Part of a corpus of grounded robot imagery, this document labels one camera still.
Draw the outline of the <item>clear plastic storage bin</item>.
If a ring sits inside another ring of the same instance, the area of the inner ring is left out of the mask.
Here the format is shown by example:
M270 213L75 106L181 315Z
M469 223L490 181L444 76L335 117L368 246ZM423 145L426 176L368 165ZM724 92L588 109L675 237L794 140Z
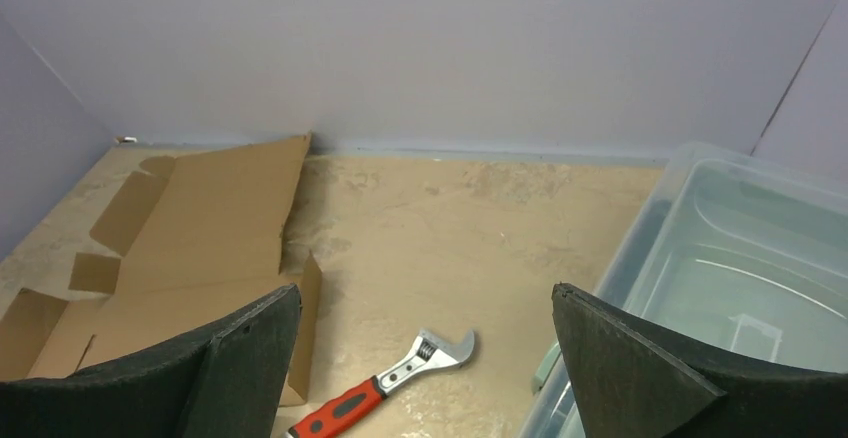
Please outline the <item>clear plastic storage bin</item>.
M721 349L847 376L847 190L684 146L584 291ZM521 435L589 437L559 341Z

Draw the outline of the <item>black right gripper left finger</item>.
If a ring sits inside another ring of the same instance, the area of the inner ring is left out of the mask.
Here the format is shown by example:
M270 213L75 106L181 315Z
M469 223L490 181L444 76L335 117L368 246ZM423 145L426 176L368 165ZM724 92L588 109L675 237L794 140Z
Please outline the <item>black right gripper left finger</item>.
M1 384L4 437L267 437L301 314L295 285L66 378Z

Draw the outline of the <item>red handled adjustable wrench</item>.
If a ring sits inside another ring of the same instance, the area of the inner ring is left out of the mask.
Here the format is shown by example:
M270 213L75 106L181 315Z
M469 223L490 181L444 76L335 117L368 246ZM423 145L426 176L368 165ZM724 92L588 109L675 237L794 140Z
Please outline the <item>red handled adjustable wrench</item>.
M460 342L453 343L423 328L409 351L397 363L327 401L289 427L286 435L299 438L336 437L365 418L414 378L464 366L472 358L476 342L477 334L473 329L467 331Z

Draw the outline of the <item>brown cardboard box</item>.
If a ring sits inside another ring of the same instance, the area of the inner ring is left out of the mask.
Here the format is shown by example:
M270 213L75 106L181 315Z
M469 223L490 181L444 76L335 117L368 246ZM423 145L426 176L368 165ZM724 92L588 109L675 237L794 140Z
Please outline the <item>brown cardboard box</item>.
M281 404L308 396L322 273L282 272L283 230L307 135L141 162L90 230L69 301L19 291L1 321L1 377L63 378L210 323L296 285L302 314Z

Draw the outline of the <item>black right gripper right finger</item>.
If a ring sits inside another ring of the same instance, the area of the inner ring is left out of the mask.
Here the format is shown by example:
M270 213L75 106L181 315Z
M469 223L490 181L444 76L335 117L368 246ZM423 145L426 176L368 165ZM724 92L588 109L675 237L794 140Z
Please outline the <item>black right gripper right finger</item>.
M569 283L553 321L589 437L844 437L847 376L721 349Z

